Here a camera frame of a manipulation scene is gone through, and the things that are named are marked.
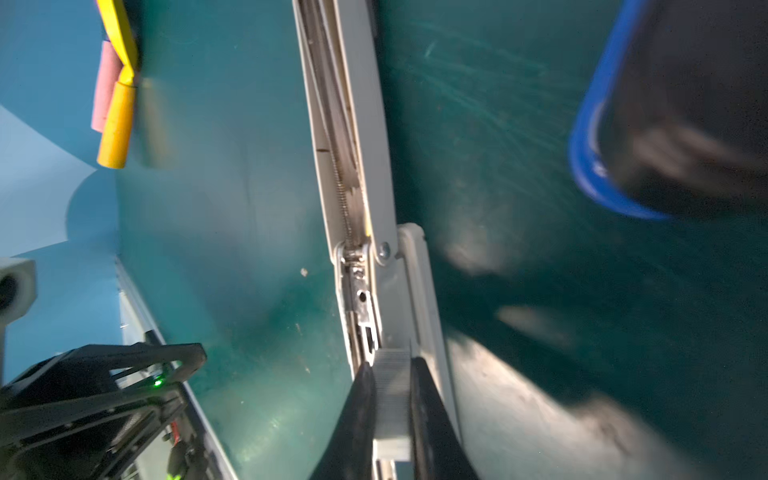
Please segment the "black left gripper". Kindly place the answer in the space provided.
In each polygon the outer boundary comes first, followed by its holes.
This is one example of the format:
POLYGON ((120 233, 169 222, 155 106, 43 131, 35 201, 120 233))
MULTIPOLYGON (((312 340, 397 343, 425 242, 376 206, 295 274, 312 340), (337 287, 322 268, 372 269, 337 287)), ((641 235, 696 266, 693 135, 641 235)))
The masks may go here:
POLYGON ((1 389, 4 479, 117 479, 173 418, 172 395, 118 381, 181 360, 187 381, 206 362, 199 343, 90 344, 41 361, 1 389))

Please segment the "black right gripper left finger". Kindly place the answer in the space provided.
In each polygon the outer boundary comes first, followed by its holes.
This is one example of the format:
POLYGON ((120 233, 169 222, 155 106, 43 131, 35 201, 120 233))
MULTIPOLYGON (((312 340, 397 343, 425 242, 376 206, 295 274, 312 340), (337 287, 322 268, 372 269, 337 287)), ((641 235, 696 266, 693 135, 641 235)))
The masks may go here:
POLYGON ((310 479, 371 480, 377 390, 373 369, 358 369, 329 443, 310 479))

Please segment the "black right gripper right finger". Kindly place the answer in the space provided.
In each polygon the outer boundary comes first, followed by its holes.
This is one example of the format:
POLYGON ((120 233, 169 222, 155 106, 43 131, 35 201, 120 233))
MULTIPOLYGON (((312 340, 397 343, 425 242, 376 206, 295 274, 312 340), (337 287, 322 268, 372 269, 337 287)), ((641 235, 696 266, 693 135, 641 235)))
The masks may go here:
POLYGON ((479 479, 421 357, 410 363, 409 412, 415 479, 479 479))

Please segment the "long metal stapler magazine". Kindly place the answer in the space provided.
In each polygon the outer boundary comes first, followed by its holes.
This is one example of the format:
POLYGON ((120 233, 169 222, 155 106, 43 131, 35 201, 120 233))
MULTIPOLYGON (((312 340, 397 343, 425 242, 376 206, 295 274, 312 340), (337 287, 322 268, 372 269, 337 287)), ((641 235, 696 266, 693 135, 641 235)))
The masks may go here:
MULTIPOLYGON (((373 10, 367 1, 294 5, 318 188, 353 381, 376 351, 423 358, 461 444, 423 229, 398 223, 373 10)), ((376 460, 373 478, 414 478, 376 460)))

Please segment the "silver staple strip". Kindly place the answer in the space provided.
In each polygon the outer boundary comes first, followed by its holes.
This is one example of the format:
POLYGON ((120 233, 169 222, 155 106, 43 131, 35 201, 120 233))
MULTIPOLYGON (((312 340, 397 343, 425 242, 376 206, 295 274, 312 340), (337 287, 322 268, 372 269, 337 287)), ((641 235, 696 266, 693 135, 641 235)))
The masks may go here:
POLYGON ((411 461, 410 363, 408 350, 382 348, 376 351, 373 363, 376 460, 411 461))

